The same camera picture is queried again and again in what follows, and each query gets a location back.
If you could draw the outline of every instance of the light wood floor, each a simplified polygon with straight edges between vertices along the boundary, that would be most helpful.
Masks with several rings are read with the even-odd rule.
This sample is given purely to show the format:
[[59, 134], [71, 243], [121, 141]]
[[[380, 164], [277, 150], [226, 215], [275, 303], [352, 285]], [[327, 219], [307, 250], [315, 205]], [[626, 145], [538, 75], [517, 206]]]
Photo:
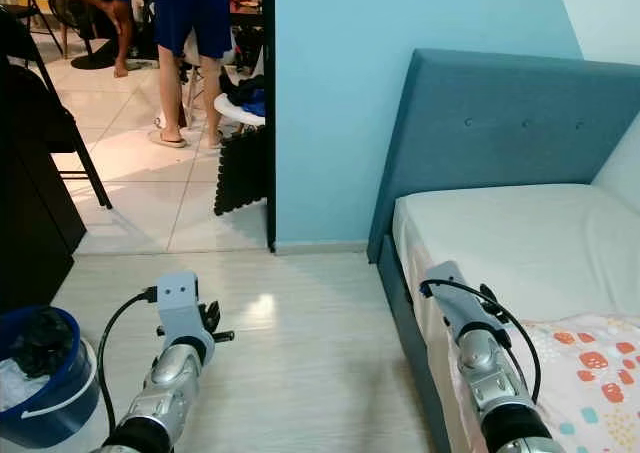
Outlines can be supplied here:
[[[176, 453], [429, 451], [413, 383], [377, 272], [361, 254], [263, 252], [80, 256], [55, 305], [97, 346], [113, 311], [166, 272], [191, 269], [201, 299], [220, 300], [218, 345]], [[121, 417], [161, 346], [153, 305], [125, 313], [107, 378]], [[106, 435], [102, 404], [50, 450], [88, 452]], [[0, 441], [0, 452], [24, 451]]]

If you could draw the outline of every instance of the white mattress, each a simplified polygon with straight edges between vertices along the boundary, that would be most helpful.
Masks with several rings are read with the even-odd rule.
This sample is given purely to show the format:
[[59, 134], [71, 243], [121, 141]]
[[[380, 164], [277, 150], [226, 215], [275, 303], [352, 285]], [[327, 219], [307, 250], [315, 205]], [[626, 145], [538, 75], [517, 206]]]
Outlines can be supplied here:
[[450, 376], [447, 332], [421, 297], [426, 271], [458, 263], [521, 319], [640, 314], [640, 215], [595, 186], [535, 185], [430, 192], [396, 202], [393, 236], [452, 451], [470, 451]]

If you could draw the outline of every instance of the wall baseboard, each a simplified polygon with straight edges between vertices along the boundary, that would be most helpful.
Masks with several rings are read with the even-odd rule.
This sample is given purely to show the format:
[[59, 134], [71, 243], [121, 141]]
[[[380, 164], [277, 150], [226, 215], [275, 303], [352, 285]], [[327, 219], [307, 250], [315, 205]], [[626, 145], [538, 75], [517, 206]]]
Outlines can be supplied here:
[[280, 243], [276, 241], [276, 255], [309, 255], [318, 253], [363, 253], [367, 241], [318, 241], [311, 243]]

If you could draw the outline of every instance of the bed frame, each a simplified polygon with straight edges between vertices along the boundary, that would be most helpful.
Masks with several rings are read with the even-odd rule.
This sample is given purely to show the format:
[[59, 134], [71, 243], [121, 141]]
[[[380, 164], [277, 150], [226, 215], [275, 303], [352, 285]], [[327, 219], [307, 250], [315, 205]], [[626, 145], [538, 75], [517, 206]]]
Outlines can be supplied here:
[[378, 265], [438, 452], [451, 450], [391, 235], [395, 200], [422, 191], [589, 184], [638, 111], [640, 67], [444, 50], [414, 53], [367, 253]]

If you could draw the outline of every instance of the floor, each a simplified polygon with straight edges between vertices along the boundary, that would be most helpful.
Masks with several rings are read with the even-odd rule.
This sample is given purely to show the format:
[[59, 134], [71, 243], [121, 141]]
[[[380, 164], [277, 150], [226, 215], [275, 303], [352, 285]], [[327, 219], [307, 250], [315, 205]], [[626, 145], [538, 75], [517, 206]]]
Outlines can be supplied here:
[[[113, 203], [98, 205], [87, 181], [68, 188], [87, 227], [78, 253], [162, 253], [229, 251], [266, 247], [266, 206], [255, 203], [216, 217], [213, 202], [219, 152], [204, 145], [204, 111], [195, 110], [190, 145], [172, 149], [152, 144], [147, 133], [161, 116], [158, 70], [131, 71], [113, 78], [111, 68], [83, 71], [62, 60], [46, 36], [38, 42], [62, 103], [80, 133]], [[83, 54], [71, 40], [72, 54]], [[233, 129], [225, 124], [224, 129]], [[75, 170], [75, 154], [57, 154], [59, 169]]]
[[[201, 300], [220, 300], [220, 330], [236, 332], [203, 372], [177, 453], [435, 451], [364, 254], [273, 256], [264, 245], [264, 205], [214, 217], [218, 158], [200, 145], [202, 122], [186, 132], [185, 150], [145, 139], [158, 111], [155, 71], [113, 80], [110, 70], [81, 72], [64, 60], [48, 66], [115, 206], [101, 209], [86, 184], [69, 184], [89, 233], [54, 305], [96, 347], [126, 299], [189, 269]], [[105, 364], [118, 418], [160, 351], [158, 324], [154, 306], [141, 303], [112, 331]], [[101, 400], [78, 433], [41, 451], [88, 452], [106, 434]], [[0, 451], [27, 450], [0, 439]]]
[[[418, 400], [374, 267], [363, 254], [276, 257], [261, 251], [79, 256], [55, 304], [96, 345], [111, 313], [167, 271], [199, 275], [220, 300], [219, 344], [176, 452], [428, 452]], [[153, 306], [114, 327], [105, 364], [116, 416], [137, 394], [161, 346]], [[44, 452], [88, 452], [106, 435], [89, 423]], [[25, 450], [0, 442], [3, 453]]]

